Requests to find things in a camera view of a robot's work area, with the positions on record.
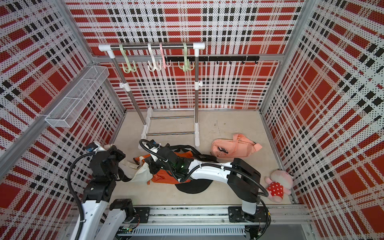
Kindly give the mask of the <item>orange fanny pack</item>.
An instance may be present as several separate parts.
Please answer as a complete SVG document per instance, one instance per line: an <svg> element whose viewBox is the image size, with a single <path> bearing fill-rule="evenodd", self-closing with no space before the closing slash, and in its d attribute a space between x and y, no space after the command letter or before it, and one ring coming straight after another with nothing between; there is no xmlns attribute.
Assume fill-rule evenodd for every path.
<svg viewBox="0 0 384 240"><path fill-rule="evenodd" d="M192 151L188 151L185 153L176 153L176 155L178 155L179 157L193 159ZM139 156L134 158L134 161L136 164L149 163L149 160L145 160L145 159L149 158L150 156L151 156L150 154ZM152 182L160 183L160 184L172 184L172 185L180 184L176 179L171 177L169 172L165 170L159 170L156 174L153 174Z"/></svg>

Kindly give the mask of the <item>black fanny pack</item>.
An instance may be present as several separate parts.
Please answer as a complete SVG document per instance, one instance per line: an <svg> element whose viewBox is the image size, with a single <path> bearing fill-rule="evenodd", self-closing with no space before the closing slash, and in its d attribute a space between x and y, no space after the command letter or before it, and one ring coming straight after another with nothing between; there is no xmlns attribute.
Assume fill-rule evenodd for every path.
<svg viewBox="0 0 384 240"><path fill-rule="evenodd" d="M218 163L217 158L212 155L201 154L197 149L190 145L175 145L166 144L170 150L175 153L182 152L181 156L186 155L186 158L197 159L203 162ZM212 180L188 180L184 183L175 184L176 188L186 194L199 194L204 192L212 183Z"/></svg>

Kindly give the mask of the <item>cream fanny pack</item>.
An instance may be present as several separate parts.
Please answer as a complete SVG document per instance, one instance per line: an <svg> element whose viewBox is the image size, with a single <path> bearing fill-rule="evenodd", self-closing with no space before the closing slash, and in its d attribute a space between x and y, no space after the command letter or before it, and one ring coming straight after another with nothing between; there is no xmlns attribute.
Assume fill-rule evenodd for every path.
<svg viewBox="0 0 384 240"><path fill-rule="evenodd" d="M125 177L130 179L133 183L146 184L153 178L149 165L145 162L136 165L129 161L122 160L119 162L119 168L123 171Z"/></svg>

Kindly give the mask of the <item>pink fanny pack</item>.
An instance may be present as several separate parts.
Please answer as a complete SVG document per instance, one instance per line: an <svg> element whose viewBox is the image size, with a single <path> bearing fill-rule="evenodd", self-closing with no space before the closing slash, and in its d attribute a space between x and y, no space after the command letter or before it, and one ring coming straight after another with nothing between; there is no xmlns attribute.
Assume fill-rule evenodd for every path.
<svg viewBox="0 0 384 240"><path fill-rule="evenodd" d="M262 145L243 134L234 134L232 140L216 139L211 145L211 154L219 159L247 158L260 151Z"/></svg>

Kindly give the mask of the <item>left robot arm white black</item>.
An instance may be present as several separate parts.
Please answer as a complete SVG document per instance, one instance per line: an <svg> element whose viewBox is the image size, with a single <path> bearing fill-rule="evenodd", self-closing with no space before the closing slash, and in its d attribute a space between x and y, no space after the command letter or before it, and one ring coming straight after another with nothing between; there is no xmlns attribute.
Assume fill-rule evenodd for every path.
<svg viewBox="0 0 384 240"><path fill-rule="evenodd" d="M111 145L108 149L91 143L86 147L87 153L78 157L70 165L67 184L79 210L79 218L71 235L72 240L113 240L123 223L130 223L137 217L132 200L116 199L110 205L110 211L99 231L100 220L111 200L117 182L122 180L123 171L119 168L126 155ZM84 189L80 199L72 186L72 172L76 164L90 157L89 167L92 179Z"/></svg>

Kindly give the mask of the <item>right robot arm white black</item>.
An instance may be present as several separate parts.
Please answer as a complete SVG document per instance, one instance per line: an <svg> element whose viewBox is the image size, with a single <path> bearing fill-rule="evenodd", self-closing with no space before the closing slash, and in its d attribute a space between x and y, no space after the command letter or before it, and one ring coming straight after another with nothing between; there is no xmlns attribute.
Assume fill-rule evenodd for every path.
<svg viewBox="0 0 384 240"><path fill-rule="evenodd" d="M196 149L191 148L193 158L180 157L174 147L162 147L154 143L140 143L150 154L149 165L157 173L164 170L178 183L188 180L210 180L227 184L242 200L242 215L247 222L256 222L257 207L261 197L268 197L260 184L261 174L244 160L235 158L229 163L203 162Z"/></svg>

